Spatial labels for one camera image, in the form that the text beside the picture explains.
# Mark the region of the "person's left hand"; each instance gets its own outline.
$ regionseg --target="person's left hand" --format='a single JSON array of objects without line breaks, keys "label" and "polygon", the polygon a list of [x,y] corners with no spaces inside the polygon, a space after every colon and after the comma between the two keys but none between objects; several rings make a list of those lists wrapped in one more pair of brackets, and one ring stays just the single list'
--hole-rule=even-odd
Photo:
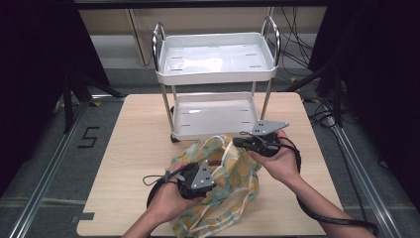
[{"label": "person's left hand", "polygon": [[[170,169],[176,171],[183,166],[185,166],[185,164],[176,164]],[[170,180],[176,182],[177,178],[172,177]],[[173,182],[165,183],[160,187],[147,210],[147,213],[158,219],[159,223],[174,219],[180,213],[200,203],[204,199],[204,197],[196,197],[193,199],[183,198],[179,194],[177,184]]]}]

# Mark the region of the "patterned fabric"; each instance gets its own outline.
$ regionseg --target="patterned fabric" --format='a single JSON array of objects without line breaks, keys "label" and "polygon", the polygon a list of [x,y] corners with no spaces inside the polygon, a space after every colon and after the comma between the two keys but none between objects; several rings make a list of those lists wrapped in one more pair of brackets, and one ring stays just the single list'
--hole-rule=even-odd
[{"label": "patterned fabric", "polygon": [[229,227],[259,194],[257,171],[261,165],[246,150],[235,147],[229,136],[197,141],[171,164],[205,160],[217,186],[199,205],[170,222],[176,237],[206,237]]}]

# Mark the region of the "yellow patterned bag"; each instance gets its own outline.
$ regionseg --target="yellow patterned bag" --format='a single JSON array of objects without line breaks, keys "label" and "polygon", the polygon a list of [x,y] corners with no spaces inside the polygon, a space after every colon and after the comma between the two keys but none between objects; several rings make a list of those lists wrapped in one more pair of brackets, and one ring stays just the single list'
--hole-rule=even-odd
[{"label": "yellow patterned bag", "polygon": [[235,147],[229,136],[197,141],[171,164],[205,160],[217,186],[199,205],[170,222],[176,237],[206,237],[229,227],[259,194],[257,171],[261,165],[246,150]]}]

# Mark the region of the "rolling cart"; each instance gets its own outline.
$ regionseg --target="rolling cart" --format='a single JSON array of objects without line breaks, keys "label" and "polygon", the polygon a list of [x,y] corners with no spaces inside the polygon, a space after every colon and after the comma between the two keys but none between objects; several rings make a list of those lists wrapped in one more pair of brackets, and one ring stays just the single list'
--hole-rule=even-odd
[{"label": "rolling cart", "polygon": [[[274,56],[267,45],[268,24],[275,35]],[[280,55],[280,32],[272,17],[264,19],[260,33],[166,36],[163,24],[157,23],[152,44],[172,142],[218,134],[239,136],[263,119]],[[251,92],[176,95],[175,90],[177,85],[247,81],[253,83]],[[258,81],[268,81],[261,117],[254,102]],[[172,108],[167,86],[173,94]]]}]

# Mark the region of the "light wood tabletop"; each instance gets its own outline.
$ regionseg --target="light wood tabletop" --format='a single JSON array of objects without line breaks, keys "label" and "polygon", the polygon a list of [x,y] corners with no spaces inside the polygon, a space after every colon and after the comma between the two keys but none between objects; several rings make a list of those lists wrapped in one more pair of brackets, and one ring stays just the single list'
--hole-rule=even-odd
[{"label": "light wood tabletop", "polygon": [[[264,93],[256,93],[259,112]],[[272,93],[265,120],[286,121],[287,136],[300,150],[301,174],[315,189],[341,206],[315,134],[298,94]],[[132,94],[125,99],[84,214],[93,219],[80,220],[81,236],[121,236],[146,210],[151,187],[143,177],[163,175],[170,160],[193,141],[172,143],[170,127],[161,94]],[[220,236],[323,235],[319,224],[299,207],[295,195],[274,180],[264,168],[258,171],[260,194],[251,202],[239,221],[221,231]],[[152,235],[171,236],[168,223]]]}]

